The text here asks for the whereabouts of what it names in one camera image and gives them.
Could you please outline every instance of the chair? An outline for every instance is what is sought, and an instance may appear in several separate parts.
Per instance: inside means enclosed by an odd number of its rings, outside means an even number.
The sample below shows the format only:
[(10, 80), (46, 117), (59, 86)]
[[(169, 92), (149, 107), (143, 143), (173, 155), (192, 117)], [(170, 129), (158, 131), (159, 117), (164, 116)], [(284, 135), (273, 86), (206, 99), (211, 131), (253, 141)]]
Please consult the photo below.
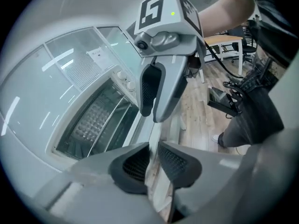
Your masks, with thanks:
[[(243, 37), (243, 39), (242, 39), (242, 51), (243, 51), (243, 62), (244, 61), (252, 61), (252, 59), (250, 59), (250, 58), (248, 58), (248, 53), (254, 53), (255, 51), (256, 51), (256, 48), (255, 47), (253, 47), (253, 46), (248, 46), (247, 45), (247, 42), (246, 42), (246, 37), (245, 37), (245, 35), (244, 35), (244, 31), (243, 31), (243, 28), (242, 28), (242, 26), (238, 26), (238, 27), (236, 27), (236, 28), (234, 28), (234, 29), (230, 29), (230, 30), (228, 30), (228, 34), (229, 35), (234, 35), (234, 36), (239, 36), (239, 37)], [(232, 46), (233, 46), (233, 49), (235, 50), (235, 51), (239, 51), (239, 47), (238, 47), (238, 43), (237, 42), (234, 42), (233, 44), (232, 44)], [(237, 57), (237, 58), (234, 58), (233, 60), (232, 60), (232, 63), (234, 63), (234, 60), (238, 60), (239, 58)]]

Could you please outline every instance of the table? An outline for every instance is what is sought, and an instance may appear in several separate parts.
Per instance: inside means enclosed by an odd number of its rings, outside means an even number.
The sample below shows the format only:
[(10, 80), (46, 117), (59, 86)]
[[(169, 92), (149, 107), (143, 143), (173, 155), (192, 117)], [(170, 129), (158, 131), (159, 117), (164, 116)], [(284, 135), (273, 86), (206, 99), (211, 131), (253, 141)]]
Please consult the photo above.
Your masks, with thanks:
[(239, 45), (239, 75), (242, 74), (242, 66), (243, 66), (243, 52), (242, 52), (242, 37), (239, 36), (232, 36), (232, 35), (213, 35), (209, 37), (205, 37), (205, 42), (209, 46), (219, 46), (220, 51), (220, 59), (223, 61), (223, 49), (221, 45), (229, 45), (233, 42), (237, 42)]

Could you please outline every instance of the person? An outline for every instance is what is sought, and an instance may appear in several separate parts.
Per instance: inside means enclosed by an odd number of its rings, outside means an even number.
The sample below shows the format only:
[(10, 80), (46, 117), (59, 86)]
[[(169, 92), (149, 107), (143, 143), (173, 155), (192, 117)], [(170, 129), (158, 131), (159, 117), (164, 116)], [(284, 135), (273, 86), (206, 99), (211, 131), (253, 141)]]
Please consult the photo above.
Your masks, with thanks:
[[(284, 128), (268, 93), (283, 76), (298, 50), (297, 19), (290, 8), (296, 0), (256, 0), (262, 19), (258, 23), (257, 51), (253, 69), (238, 82), (245, 95), (226, 130), (212, 140), (221, 147), (238, 147), (263, 142)], [(232, 29), (254, 12), (254, 0), (218, 0), (199, 13), (203, 35)]]

